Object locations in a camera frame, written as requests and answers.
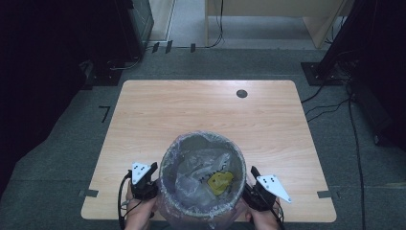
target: human hand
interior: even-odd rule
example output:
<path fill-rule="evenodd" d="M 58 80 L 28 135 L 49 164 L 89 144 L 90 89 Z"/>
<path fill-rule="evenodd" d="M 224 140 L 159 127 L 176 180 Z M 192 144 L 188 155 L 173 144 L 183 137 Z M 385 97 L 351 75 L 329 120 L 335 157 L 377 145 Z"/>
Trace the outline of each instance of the human hand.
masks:
<path fill-rule="evenodd" d="M 125 222 L 125 230 L 147 230 L 149 227 L 150 214 L 157 210 L 156 197 L 143 201 L 134 199 L 131 193 L 130 182 L 128 182 L 125 198 L 129 200 L 126 207 L 127 218 Z"/>
<path fill-rule="evenodd" d="M 277 214 L 279 212 L 280 206 L 277 202 L 274 204 L 274 212 Z M 250 221 L 253 219 L 255 228 L 257 230 L 278 230 L 278 222 L 275 216 L 271 211 L 259 212 L 248 207 L 247 212 L 245 213 L 245 219 Z"/>

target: wooden table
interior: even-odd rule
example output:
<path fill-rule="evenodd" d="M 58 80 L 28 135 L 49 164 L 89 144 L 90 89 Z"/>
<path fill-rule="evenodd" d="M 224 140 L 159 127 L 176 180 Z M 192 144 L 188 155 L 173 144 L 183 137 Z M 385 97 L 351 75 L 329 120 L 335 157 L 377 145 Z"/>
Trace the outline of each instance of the wooden table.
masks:
<path fill-rule="evenodd" d="M 239 89 L 248 96 L 239 98 Z M 125 82 L 89 187 L 99 193 L 86 197 L 81 215 L 117 219 L 117 194 L 131 163 L 159 166 L 173 140 L 195 130 L 229 138 L 240 147 L 248 171 L 256 166 L 279 178 L 292 198 L 291 204 L 282 201 L 285 221 L 335 221 L 331 198 L 318 196 L 327 183 L 290 80 Z"/>
<path fill-rule="evenodd" d="M 338 16 L 347 16 L 354 0 L 205 0 L 205 41 L 209 46 L 209 16 L 302 17 L 316 48 L 321 48 Z"/>

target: black tape mark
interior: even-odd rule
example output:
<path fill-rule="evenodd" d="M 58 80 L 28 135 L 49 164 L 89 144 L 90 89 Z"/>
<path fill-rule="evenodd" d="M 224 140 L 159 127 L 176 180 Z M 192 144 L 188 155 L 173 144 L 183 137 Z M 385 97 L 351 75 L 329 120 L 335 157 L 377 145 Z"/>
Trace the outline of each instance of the black tape mark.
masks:
<path fill-rule="evenodd" d="M 98 194 L 99 194 L 99 191 L 97 191 L 97 190 L 80 190 L 78 196 L 97 197 Z"/>
<path fill-rule="evenodd" d="M 101 121 L 102 123 L 104 123 L 105 119 L 107 118 L 108 112 L 110 111 L 110 106 L 101 106 L 101 105 L 99 105 L 99 108 L 107 108 L 105 110 L 104 117 L 102 118 L 102 121 Z"/>
<path fill-rule="evenodd" d="M 157 52 L 157 51 L 158 51 L 158 48 L 159 48 L 159 42 L 157 42 L 157 43 L 155 43 L 155 45 L 153 45 L 152 54 L 155 53 L 155 52 Z"/>
<path fill-rule="evenodd" d="M 317 196 L 319 196 L 319 198 L 330 198 L 331 192 L 330 191 L 319 191 L 319 192 L 317 192 Z"/>
<path fill-rule="evenodd" d="M 172 49 L 172 42 L 173 40 L 168 41 L 167 50 L 165 51 L 165 54 L 169 53 L 170 49 Z"/>
<path fill-rule="evenodd" d="M 192 43 L 191 44 L 191 53 L 194 53 L 196 51 L 196 44 Z"/>

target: yellow object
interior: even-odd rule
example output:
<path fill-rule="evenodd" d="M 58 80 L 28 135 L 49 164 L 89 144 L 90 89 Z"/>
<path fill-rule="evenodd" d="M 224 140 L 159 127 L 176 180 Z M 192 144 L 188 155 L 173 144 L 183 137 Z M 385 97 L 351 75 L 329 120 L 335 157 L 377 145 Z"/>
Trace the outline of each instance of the yellow object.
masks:
<path fill-rule="evenodd" d="M 216 196 L 221 195 L 226 191 L 227 187 L 231 184 L 234 176 L 231 172 L 216 172 L 213 174 L 207 183 Z"/>

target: electrical cable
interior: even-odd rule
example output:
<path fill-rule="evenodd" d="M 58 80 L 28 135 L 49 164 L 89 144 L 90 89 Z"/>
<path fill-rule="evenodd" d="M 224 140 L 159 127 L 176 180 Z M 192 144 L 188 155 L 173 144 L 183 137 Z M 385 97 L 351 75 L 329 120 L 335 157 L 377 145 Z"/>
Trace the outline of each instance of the electrical cable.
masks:
<path fill-rule="evenodd" d="M 334 41 L 334 26 L 331 26 L 331 42 Z"/>
<path fill-rule="evenodd" d="M 326 86 L 326 84 L 328 82 L 331 82 L 331 81 L 344 81 L 344 82 L 347 82 L 347 81 L 349 81 L 349 79 L 325 79 L 325 80 L 323 80 L 322 84 L 320 85 L 320 87 L 316 91 L 316 93 L 313 94 L 312 96 L 308 97 L 307 99 L 302 100 L 301 104 L 307 103 L 308 101 L 314 99 L 320 93 L 320 91 L 322 91 L 323 87 Z"/>
<path fill-rule="evenodd" d="M 224 0 L 221 0 L 220 22 L 218 22 L 218 16 L 217 15 L 215 16 L 218 28 L 220 29 L 220 35 L 218 36 L 217 41 L 213 45 L 205 46 L 204 48 L 213 48 L 214 46 L 218 45 L 221 40 L 225 41 L 223 37 L 223 11 L 224 11 Z"/>
<path fill-rule="evenodd" d="M 127 70 L 127 69 L 131 69 L 132 67 L 136 66 L 138 64 L 138 62 L 140 61 L 140 58 L 137 58 L 137 61 L 135 63 L 133 63 L 130 66 L 126 66 L 126 67 L 113 67 L 110 68 L 110 70 Z"/>
<path fill-rule="evenodd" d="M 132 210 L 134 210 L 136 207 L 138 207 L 141 202 L 143 202 L 142 200 L 140 200 L 140 202 L 138 202 L 138 204 L 136 204 L 134 207 L 132 207 L 130 210 L 126 211 L 126 213 L 124 214 L 123 218 L 125 218 L 125 216 L 127 216 Z"/>
<path fill-rule="evenodd" d="M 278 206 L 279 206 L 279 208 L 278 208 L 279 214 L 281 215 L 282 222 L 284 222 L 283 208 L 281 207 L 281 204 L 280 204 L 277 200 L 275 200 L 275 202 L 276 202 L 276 203 L 278 204 Z"/>
<path fill-rule="evenodd" d="M 360 189 L 361 189 L 361 219 L 362 219 L 362 229 L 366 229 L 366 224 L 365 224 L 365 193 L 364 193 L 364 174 L 362 172 L 362 164 L 361 164 L 361 154 L 359 150 L 359 140 L 358 140 L 358 133 L 357 129 L 353 120 L 352 116 L 352 109 L 351 109 L 351 98 L 352 94 L 350 95 L 349 99 L 349 113 L 350 113 L 350 120 L 351 120 L 351 125 L 352 125 L 352 130 L 354 133 L 355 137 L 355 146 L 356 146 L 356 159 L 357 159 L 357 166 L 358 166 L 358 172 L 359 172 L 359 182 L 360 182 Z"/>
<path fill-rule="evenodd" d="M 122 229 L 125 229 L 125 220 L 124 216 L 122 216 L 122 192 L 123 192 L 123 185 L 125 184 L 125 181 L 129 178 L 131 178 L 132 171 L 128 171 L 128 173 L 124 176 L 122 183 L 120 184 L 120 189 L 119 189 L 119 197 L 117 201 L 118 205 L 118 215 L 119 215 L 119 224 Z"/>
<path fill-rule="evenodd" d="M 307 120 L 307 122 L 309 123 L 309 122 L 313 121 L 314 119 L 316 119 L 316 118 L 322 116 L 323 114 L 332 113 L 332 112 L 337 111 L 337 110 L 340 108 L 341 104 L 345 103 L 345 102 L 348 101 L 349 99 L 350 99 L 350 98 L 345 99 L 345 100 L 343 100 L 342 102 L 340 102 L 340 103 L 338 103 L 338 104 L 334 104 L 334 105 L 325 105 L 325 106 L 315 106 L 315 107 L 313 107 L 312 109 L 308 110 L 305 115 L 307 115 L 307 113 L 309 113 L 310 111 L 313 111 L 313 110 L 316 109 L 316 108 L 324 108 L 324 107 L 336 107 L 336 108 L 335 108 L 334 110 L 323 111 L 323 112 L 319 113 L 317 116 L 315 116 L 315 117 L 313 117 L 313 118 Z"/>

